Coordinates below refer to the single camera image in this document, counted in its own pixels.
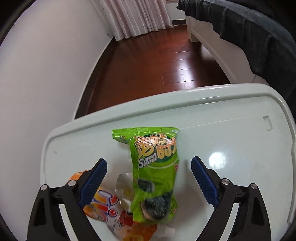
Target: white bed frame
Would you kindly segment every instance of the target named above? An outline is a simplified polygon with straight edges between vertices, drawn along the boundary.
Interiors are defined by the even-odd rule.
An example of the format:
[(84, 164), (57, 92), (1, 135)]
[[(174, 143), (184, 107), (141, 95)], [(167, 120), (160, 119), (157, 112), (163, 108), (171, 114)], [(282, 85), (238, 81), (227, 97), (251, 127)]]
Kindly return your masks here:
[(211, 23), (198, 21), (186, 16), (188, 38), (191, 42), (201, 42), (220, 65), (230, 83), (262, 83), (265, 79), (252, 73), (243, 50), (220, 38)]

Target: blue gripper pad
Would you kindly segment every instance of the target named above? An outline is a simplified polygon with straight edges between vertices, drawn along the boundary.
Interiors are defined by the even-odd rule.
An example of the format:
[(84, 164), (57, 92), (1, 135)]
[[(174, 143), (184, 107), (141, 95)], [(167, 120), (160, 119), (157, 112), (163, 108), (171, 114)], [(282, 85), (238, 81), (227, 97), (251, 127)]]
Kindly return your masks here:
[(106, 173), (107, 162), (101, 158), (99, 163), (96, 164), (96, 168), (93, 170), (92, 174), (89, 176), (80, 190), (80, 199), (78, 204), (81, 208), (84, 208), (84, 206), (91, 203)]
[(218, 207), (218, 190), (196, 157), (191, 160), (191, 171), (207, 200), (214, 208)]

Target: curtain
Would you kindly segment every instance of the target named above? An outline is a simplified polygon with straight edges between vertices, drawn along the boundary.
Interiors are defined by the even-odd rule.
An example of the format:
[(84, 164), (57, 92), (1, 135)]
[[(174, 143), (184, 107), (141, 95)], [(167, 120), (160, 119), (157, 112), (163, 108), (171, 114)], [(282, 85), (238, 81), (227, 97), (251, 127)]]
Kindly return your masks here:
[(116, 41), (173, 27), (165, 0), (98, 0)]

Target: blue-gray fabric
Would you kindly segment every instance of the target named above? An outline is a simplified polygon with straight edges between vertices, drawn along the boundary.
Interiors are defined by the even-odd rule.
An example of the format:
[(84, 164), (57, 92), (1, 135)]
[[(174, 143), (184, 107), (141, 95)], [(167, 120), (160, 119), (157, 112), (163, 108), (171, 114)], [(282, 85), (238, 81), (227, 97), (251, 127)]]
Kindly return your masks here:
[(281, 24), (226, 0), (179, 0), (186, 16), (210, 22), (220, 37), (240, 47), (252, 72), (264, 78), (296, 117), (296, 43)]

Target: red-brown wooden floor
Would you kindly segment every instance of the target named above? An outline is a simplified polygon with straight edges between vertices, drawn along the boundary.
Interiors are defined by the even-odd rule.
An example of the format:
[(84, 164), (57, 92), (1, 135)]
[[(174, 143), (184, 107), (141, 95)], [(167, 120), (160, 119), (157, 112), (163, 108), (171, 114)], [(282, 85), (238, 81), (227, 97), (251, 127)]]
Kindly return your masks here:
[(130, 100), (200, 86), (229, 84), (217, 62), (186, 25), (121, 40), (108, 58), (88, 113)]

